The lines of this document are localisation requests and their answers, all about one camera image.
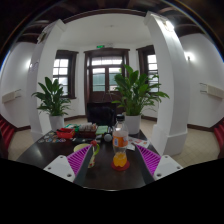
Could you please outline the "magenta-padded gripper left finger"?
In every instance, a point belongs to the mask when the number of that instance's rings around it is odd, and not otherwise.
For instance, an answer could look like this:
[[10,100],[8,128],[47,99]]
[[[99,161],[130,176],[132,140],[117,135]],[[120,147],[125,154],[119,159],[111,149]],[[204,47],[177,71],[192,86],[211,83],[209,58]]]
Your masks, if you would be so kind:
[[93,146],[88,145],[68,156],[59,155],[44,170],[82,186],[92,155]]

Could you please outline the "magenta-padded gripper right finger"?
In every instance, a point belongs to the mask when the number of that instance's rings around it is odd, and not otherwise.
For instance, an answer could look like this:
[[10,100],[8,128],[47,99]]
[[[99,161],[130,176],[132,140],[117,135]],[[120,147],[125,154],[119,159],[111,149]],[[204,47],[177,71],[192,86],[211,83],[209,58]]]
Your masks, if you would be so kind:
[[152,183],[182,169],[182,166],[169,155],[160,156],[140,145],[135,145],[135,152],[146,184]]

